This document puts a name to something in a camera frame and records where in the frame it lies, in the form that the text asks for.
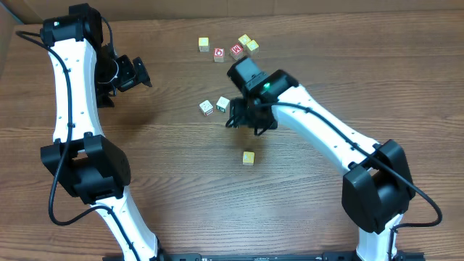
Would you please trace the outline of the red wooden block letter E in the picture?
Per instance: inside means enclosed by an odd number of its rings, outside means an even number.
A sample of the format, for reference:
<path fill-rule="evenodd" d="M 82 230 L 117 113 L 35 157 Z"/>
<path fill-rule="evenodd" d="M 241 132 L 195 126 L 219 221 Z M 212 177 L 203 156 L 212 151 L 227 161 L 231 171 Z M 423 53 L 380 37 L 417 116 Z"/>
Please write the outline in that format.
<path fill-rule="evenodd" d="M 244 49 L 240 44 L 235 44 L 230 48 L 230 55 L 236 61 L 240 60 L 244 56 Z"/>

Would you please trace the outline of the red wooden block letter O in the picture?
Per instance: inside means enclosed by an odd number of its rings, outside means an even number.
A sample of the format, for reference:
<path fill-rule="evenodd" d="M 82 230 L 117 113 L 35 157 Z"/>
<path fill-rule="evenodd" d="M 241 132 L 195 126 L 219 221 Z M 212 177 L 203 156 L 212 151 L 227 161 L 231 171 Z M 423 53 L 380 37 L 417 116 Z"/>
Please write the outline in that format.
<path fill-rule="evenodd" d="M 213 54 L 214 62 L 224 62 L 225 61 L 225 51 L 222 48 L 215 48 Z"/>

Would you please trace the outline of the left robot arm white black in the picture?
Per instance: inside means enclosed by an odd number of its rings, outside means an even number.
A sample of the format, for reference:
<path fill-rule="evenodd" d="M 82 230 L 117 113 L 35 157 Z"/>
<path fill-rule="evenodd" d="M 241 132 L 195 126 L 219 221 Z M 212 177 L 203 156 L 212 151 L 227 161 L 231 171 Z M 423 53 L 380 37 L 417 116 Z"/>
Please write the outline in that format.
<path fill-rule="evenodd" d="M 89 4 L 47 19 L 40 30 L 54 66 L 57 117 L 53 143 L 41 161 L 61 185 L 97 212 L 123 251 L 122 260 L 155 260 L 159 241 L 131 196 L 128 158 L 108 140 L 98 110 L 113 107 L 112 96 L 142 83 L 150 86 L 141 58 L 129 59 L 103 43 L 107 21 Z"/>

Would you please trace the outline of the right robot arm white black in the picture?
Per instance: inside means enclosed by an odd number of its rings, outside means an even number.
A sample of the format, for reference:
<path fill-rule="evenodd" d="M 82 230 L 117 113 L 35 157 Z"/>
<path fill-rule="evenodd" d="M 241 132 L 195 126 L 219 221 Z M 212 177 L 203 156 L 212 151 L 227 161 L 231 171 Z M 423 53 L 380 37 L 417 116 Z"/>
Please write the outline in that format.
<path fill-rule="evenodd" d="M 342 176 L 342 207 L 359 228 L 354 260 L 405 260 L 396 248 L 399 225 L 415 196 L 403 148 L 380 144 L 344 124 L 283 70 L 268 75 L 243 57 L 227 72 L 242 96 L 231 100 L 229 128 L 255 135 L 278 125 L 292 129 L 325 156 Z"/>

